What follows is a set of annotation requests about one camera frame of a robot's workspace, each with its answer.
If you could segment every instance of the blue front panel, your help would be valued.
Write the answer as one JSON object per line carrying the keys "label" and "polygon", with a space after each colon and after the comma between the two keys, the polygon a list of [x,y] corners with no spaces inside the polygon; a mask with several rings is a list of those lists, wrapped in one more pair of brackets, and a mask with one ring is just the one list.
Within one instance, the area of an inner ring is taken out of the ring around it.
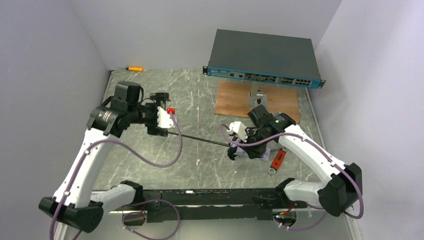
{"label": "blue front panel", "polygon": [[282,75],[268,75],[255,72],[241,72],[231,69],[224,68],[207,68],[207,75],[221,78],[230,78],[230,79],[241,79],[241,80],[250,80],[261,83],[271,83],[271,84],[281,84],[288,86],[304,87],[311,89],[320,89],[322,88],[325,80],[317,79],[293,79],[287,76]]}

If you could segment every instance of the gray wall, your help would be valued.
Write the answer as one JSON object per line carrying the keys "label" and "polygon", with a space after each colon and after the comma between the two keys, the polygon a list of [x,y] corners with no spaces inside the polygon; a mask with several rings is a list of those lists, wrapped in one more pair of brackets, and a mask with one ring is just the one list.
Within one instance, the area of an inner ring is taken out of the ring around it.
{"label": "gray wall", "polygon": [[342,0],[70,0],[109,69],[199,69],[217,29],[310,38]]}
{"label": "gray wall", "polygon": [[364,239],[424,239],[424,2],[343,0],[311,91],[330,152],[363,170]]}
{"label": "gray wall", "polygon": [[0,3],[0,239],[47,239],[108,72],[68,0]]}

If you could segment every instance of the black rod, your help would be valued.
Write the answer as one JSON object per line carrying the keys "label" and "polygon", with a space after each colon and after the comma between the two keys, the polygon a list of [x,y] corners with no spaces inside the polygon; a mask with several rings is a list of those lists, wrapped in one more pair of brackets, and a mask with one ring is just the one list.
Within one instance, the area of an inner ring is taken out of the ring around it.
{"label": "black rod", "polygon": [[[176,132],[170,132],[170,131],[168,132],[168,134],[178,135],[178,133],[176,133]],[[185,138],[189,138],[189,139],[194,139],[194,140],[199,140],[199,141],[207,142],[207,143],[210,143],[210,144],[221,145],[221,146],[224,146],[224,147],[227,147],[227,148],[230,147],[228,144],[225,144],[225,143],[222,143],[222,142],[207,140],[207,139],[203,139],[203,138],[196,137],[196,136],[189,136],[189,135],[184,135],[184,134],[181,134],[181,136],[183,136]]]}

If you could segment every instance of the gray marble surface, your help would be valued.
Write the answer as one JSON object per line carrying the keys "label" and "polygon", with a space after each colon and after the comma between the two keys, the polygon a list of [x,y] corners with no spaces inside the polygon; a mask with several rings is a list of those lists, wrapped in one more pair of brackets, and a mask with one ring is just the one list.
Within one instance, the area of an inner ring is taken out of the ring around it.
{"label": "gray marble surface", "polygon": [[[219,81],[240,80],[206,76],[201,69],[146,69],[143,72],[118,69],[112,72],[106,96],[113,95],[119,81],[139,83],[145,94],[168,92],[171,102],[167,107],[176,109],[183,134],[225,143],[219,131],[220,124],[242,121],[247,126],[253,126],[248,118],[214,114]],[[300,126],[314,141],[321,144],[306,90],[300,87],[296,89]],[[132,125],[124,131],[121,140],[145,158],[162,164],[174,159],[179,146],[178,136],[149,136],[144,125]],[[286,178],[319,181],[315,173],[292,152],[287,153],[276,174],[268,174],[275,154],[270,156],[268,162],[248,157],[232,161],[227,157],[227,148],[224,146],[184,138],[179,160],[170,167],[158,168],[116,145],[108,155],[94,189],[110,189],[123,180],[139,183],[145,189],[273,188]]]}

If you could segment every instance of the red tool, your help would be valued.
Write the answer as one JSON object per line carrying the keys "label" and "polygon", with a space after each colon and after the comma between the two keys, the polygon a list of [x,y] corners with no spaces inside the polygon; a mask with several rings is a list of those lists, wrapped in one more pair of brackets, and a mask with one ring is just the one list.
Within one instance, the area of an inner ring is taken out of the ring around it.
{"label": "red tool", "polygon": [[271,175],[276,174],[278,168],[280,168],[281,164],[283,163],[284,157],[286,156],[287,148],[282,147],[277,155],[274,158],[274,161],[272,161],[271,166],[269,166],[268,173]]}

